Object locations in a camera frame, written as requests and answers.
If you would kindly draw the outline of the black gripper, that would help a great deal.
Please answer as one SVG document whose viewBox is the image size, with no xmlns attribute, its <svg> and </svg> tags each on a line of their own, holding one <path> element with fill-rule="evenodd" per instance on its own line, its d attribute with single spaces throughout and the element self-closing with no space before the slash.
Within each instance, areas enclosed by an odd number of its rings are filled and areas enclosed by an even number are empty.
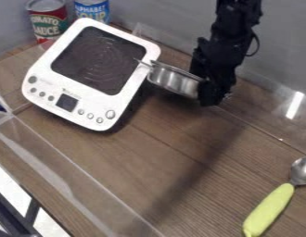
<svg viewBox="0 0 306 237">
<path fill-rule="evenodd" d="M 247 52 L 255 40 L 255 33 L 235 39 L 198 38 L 190 72 L 203 80 L 198 86 L 202 106 L 218 106 L 230 97 L 231 87 L 236 84 L 235 70 L 246 57 L 256 54 Z"/>
</svg>

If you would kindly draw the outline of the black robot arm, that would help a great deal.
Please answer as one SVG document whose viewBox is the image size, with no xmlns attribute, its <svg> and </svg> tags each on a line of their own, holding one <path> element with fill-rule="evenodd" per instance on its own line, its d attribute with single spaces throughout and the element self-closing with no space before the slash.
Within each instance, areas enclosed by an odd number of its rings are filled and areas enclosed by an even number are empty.
<svg viewBox="0 0 306 237">
<path fill-rule="evenodd" d="M 198 86 L 202 106 L 216 106 L 236 84 L 235 70 L 243 64 L 252 41 L 260 43 L 254 27 L 263 15 L 262 0 L 218 0 L 211 38 L 198 38 L 190 72 L 203 79 Z"/>
</svg>

